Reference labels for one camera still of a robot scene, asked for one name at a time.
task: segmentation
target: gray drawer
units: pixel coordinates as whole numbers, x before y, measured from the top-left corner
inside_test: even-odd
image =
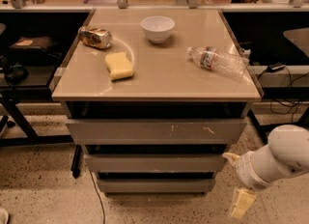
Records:
[[[215,180],[98,180],[97,184],[104,193],[207,193],[212,190]]]
[[[221,154],[96,154],[84,155],[91,171],[125,172],[218,172],[224,165]]]
[[[231,144],[239,140],[246,121],[69,119],[67,127],[76,144]]]

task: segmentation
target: concrete floor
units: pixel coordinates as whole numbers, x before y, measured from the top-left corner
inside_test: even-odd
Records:
[[[268,116],[260,116],[263,121]],[[63,115],[27,116],[40,135],[67,133]],[[263,146],[248,120],[230,152],[243,154]],[[23,135],[19,127],[5,128],[1,137]],[[75,179],[70,166],[74,145],[0,148],[0,206],[10,213],[10,224],[122,224],[122,223],[308,223],[309,174],[280,181],[260,192],[241,221],[229,218],[235,171],[226,163],[212,192],[202,194],[143,194],[99,197],[87,165]]]

